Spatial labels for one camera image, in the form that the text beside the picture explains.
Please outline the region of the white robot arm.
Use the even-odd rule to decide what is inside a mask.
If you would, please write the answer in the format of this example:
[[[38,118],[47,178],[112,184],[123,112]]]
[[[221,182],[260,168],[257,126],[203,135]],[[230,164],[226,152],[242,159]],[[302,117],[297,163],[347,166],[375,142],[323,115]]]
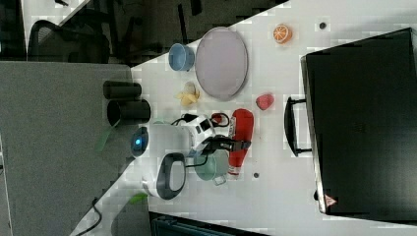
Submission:
[[[177,197],[185,183],[187,158],[207,156],[217,150],[247,149],[251,141],[218,135],[207,115],[185,114],[177,124],[141,126],[131,139],[134,160],[129,177],[144,193],[163,200]]]

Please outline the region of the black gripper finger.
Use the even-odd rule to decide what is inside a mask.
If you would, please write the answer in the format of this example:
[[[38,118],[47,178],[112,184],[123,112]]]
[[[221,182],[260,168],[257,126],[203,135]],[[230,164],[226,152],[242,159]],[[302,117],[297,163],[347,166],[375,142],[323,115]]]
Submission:
[[[251,146],[250,141],[234,141],[232,144],[232,151],[238,151],[241,149],[248,149]]]

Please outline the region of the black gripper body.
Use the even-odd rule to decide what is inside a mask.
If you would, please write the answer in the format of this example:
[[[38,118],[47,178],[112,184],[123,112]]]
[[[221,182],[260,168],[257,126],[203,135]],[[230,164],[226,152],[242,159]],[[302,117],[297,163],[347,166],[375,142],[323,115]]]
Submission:
[[[215,136],[213,138],[208,138],[203,142],[205,146],[202,155],[209,155],[217,151],[218,149],[231,150],[233,142],[231,139],[223,136]]]

